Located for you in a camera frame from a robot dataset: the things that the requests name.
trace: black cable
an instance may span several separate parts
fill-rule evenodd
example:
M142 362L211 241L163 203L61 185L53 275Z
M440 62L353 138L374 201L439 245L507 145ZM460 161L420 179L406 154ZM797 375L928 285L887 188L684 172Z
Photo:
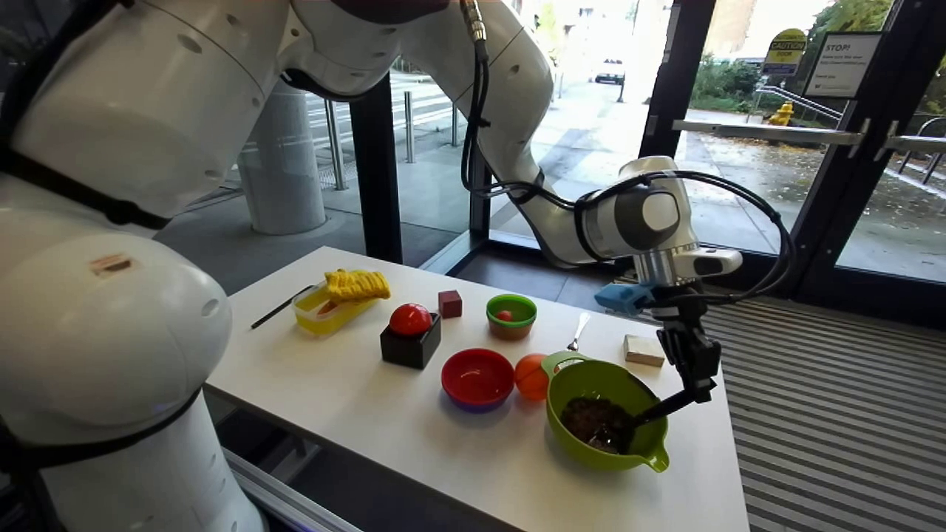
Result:
M670 308L670 305L680 305L680 302L735 305L735 302L742 302L742 299L763 296L763 291L776 290L779 284L783 284L783 276L797 266L797 241L792 241L792 234L783 228L780 213L766 197L761 197L758 192L752 192L752 188L745 188L745 185L741 185L735 179L721 179L721 176L705 173L705 172L678 172L678 176L729 188L732 195L741 195L742 201L758 207L779 228L780 254L772 262L772 268L755 285L748 285L745 291L680 296L680 299L659 302L655 308Z
M469 114L466 154L461 154L461 182L473 195L507 192L504 182L473 185L473 164L476 164L473 154L476 154L476 142L480 142L480 127L489 127L489 121L482 118L489 89L491 89L491 62L489 62L489 53L486 53L486 42L476 42L473 44L470 114Z
M537 185L537 182L514 182L510 188L522 188L522 185L529 188L529 195L541 195L545 201L556 203L560 208L573 208L573 201L568 201L545 185Z

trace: black band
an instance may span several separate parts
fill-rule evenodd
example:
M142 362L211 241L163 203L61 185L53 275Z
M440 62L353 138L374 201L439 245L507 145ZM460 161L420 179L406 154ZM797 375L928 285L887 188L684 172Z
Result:
M282 78L284 78L288 84L302 89L302 90L315 90L315 95L316 95L316 96L324 96L324 101L343 101L343 104L353 104L353 101L358 101L358 96L361 96L361 95L341 95L341 90L331 90L331 89L321 84L309 71L299 71L299 67L288 67L288 71L282 74Z
M537 182L510 182L507 195L513 197L513 203L528 203L539 195L539 188L545 188L545 172L537 173Z
M112 195L89 188L80 179L71 179L47 164L24 157L24 154L16 154L16 151L0 151L0 154L3 154L0 172L21 176L38 188L47 188L53 195L64 195L68 201L86 203L89 208L103 213L112 223L142 223L151 231L161 231L170 223L170 219L155 216L155 213L137 207L134 201L118 201Z
M0 105L0 148L13 145L13 132L21 124L24 111L31 108L34 96L38 95L47 74L58 67L64 53L74 37L89 31L102 18L106 18L117 8L118 0L89 0L80 2L64 24L53 42L47 42L28 65L16 74L16 78L6 89L3 105Z
M590 237L585 237L585 213L591 213L591 195L594 195L594 192L590 192L590 195L582 195L582 197L573 201L573 231L578 231L581 245L585 247L585 254L594 256L597 262L605 262L606 256L602 256L602 254L591 247Z
M440 12L451 0L336 0L336 6L346 8L349 13L374 24L408 24L424 13Z
M35 446L35 442L24 442L19 441L10 426L0 418L0 470L3 472L35 472L44 467L64 467L64 464L74 464L74 461L89 461L89 458L102 458L102 455L112 455L118 448L127 448L157 432L163 432L167 426L173 426L179 417L183 417L189 411L189 405L202 395L205 387L200 387L179 411L173 411L167 418L134 432L127 438L117 438L117 441L96 441L96 442L71 442L71 446Z

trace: small green bowl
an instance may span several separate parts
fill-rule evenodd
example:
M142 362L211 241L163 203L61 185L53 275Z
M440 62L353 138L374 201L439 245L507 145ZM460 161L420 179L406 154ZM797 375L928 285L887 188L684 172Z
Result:
M501 291L486 305L491 334L501 339L523 339L537 322L537 302L514 291Z

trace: tree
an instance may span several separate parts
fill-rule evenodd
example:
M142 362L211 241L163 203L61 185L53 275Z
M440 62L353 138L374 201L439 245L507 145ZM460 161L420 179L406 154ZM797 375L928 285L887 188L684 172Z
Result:
M837 0L834 6L823 8L807 31L807 49L800 65L797 89L807 84L817 53L823 49L829 31L878 31L884 30L894 2L896 0ZM946 111L943 74L946 74L946 58L942 62L937 77L933 78L921 104L921 111L933 111L933 114Z
M732 62L705 56L692 95L748 101L758 89L761 67L752 62Z

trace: metal grate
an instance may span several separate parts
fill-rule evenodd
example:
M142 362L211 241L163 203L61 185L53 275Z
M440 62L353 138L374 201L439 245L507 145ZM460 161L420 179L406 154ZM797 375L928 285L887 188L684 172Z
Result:
M755 528L946 528L946 334L758 299L714 308Z

